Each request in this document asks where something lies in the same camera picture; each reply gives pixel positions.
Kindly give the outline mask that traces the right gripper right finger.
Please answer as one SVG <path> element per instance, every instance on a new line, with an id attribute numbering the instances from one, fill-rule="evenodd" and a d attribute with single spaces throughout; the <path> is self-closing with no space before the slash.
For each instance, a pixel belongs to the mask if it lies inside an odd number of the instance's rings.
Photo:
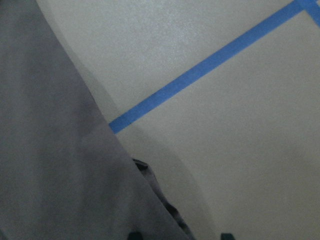
<path id="1" fill-rule="evenodd" d="M 234 236 L 232 233 L 221 233 L 220 240 L 234 240 Z"/>

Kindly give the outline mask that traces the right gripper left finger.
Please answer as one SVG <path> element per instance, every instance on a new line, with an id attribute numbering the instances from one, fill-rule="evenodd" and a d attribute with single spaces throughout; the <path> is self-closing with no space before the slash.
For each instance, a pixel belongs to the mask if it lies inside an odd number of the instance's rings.
<path id="1" fill-rule="evenodd" d="M 143 235 L 139 231 L 130 232 L 127 240 L 143 240 Z"/>

